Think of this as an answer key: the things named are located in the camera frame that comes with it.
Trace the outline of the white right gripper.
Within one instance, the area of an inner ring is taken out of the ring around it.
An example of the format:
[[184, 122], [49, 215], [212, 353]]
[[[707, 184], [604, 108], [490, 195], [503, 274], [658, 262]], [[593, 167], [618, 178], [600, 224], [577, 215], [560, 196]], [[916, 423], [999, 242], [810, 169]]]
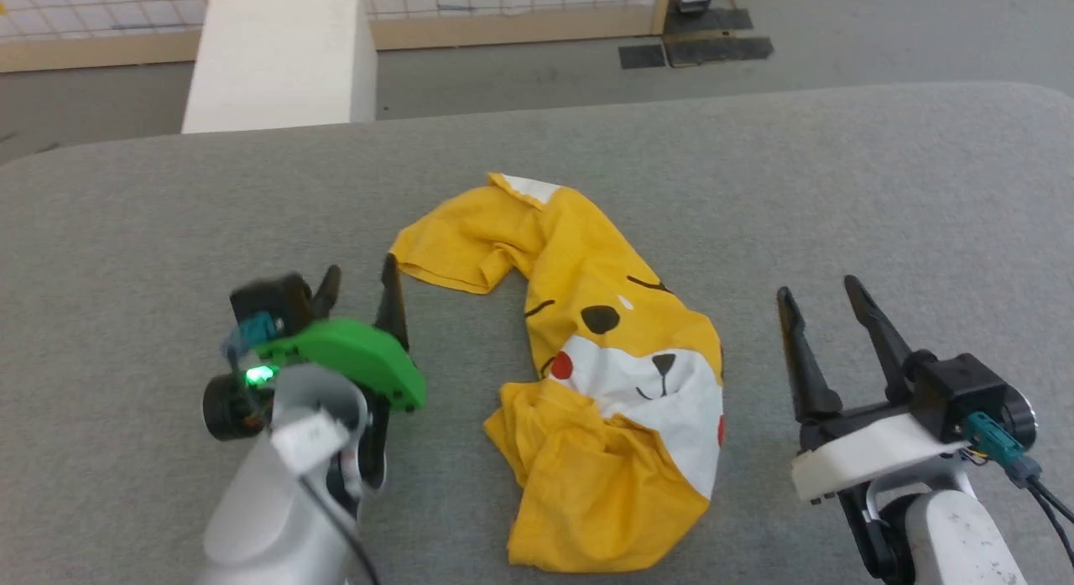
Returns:
[[[856, 320], [869, 332], [881, 363], [886, 400], [910, 403], [913, 393], [903, 370], [909, 345], [859, 278], [845, 275], [843, 283]], [[969, 443], [941, 442], [905, 410], [890, 412], [856, 432], [844, 432], [847, 421], [832, 418], [843, 409], [842, 399], [828, 386], [806, 340], [806, 318], [789, 287], [778, 289], [777, 310], [790, 403], [800, 424], [800, 452], [790, 460], [790, 482], [799, 499], [813, 501], [867, 482], [894, 487], [939, 483], [977, 497], [960, 457]], [[836, 436], [825, 432], [825, 426], [843, 433]]]

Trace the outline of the long black floor mat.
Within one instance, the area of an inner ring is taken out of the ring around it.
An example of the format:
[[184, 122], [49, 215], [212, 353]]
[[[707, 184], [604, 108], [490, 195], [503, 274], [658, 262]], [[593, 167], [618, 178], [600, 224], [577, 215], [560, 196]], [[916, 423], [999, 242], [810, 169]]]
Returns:
[[768, 36], [665, 38], [664, 46], [672, 68], [767, 60], [774, 53], [774, 43]]

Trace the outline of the wooden frame net fence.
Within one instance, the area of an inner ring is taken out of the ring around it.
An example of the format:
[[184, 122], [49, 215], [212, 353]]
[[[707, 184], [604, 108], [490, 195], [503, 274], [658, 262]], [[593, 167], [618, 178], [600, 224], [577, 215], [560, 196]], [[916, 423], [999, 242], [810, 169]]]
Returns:
[[[0, 73], [195, 60], [208, 0], [0, 0]], [[661, 33], [669, 0], [363, 0], [376, 50]]]

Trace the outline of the black mat with wood edge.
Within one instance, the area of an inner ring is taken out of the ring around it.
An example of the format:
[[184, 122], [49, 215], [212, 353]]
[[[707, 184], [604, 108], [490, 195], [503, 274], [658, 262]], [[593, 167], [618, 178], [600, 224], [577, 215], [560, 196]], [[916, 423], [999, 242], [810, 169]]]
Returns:
[[754, 29], [746, 8], [710, 8], [699, 13], [672, 11], [667, 15], [663, 35], [738, 32]]

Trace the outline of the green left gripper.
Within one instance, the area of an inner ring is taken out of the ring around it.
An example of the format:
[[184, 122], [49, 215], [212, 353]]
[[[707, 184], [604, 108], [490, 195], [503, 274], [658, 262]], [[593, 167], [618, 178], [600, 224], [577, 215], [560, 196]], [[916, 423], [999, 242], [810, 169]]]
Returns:
[[388, 399], [393, 412], [425, 408], [425, 376], [409, 355], [400, 264], [387, 253], [381, 268], [381, 298], [373, 326], [366, 322], [333, 318], [326, 320], [338, 301], [342, 268], [331, 264], [311, 298], [316, 321], [290, 337], [276, 337], [257, 345], [252, 352], [264, 362], [315, 363], [346, 376], [349, 381], [375, 391]]

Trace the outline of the white rectangular box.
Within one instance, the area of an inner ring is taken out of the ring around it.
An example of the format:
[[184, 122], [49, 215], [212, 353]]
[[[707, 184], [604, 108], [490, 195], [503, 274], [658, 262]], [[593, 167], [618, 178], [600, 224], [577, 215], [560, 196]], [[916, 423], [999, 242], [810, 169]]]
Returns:
[[208, 0], [182, 131], [371, 123], [377, 86], [363, 0]]

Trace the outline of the yellow bear face t-shirt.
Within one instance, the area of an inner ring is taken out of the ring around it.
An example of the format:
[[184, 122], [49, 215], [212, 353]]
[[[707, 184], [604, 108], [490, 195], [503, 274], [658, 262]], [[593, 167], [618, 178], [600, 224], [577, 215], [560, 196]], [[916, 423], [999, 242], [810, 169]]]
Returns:
[[522, 489], [508, 558], [549, 572], [661, 561], [711, 504], [724, 441], [722, 343], [590, 199], [491, 173], [400, 232], [400, 270], [485, 295], [527, 279], [534, 382], [484, 432]]

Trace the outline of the small black floor mat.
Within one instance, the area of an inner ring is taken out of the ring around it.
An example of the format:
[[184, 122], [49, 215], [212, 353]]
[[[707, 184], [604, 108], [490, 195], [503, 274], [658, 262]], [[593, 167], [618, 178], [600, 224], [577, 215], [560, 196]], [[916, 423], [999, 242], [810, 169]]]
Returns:
[[618, 46], [618, 57], [620, 57], [621, 68], [625, 71], [667, 65], [664, 46], [661, 44]]

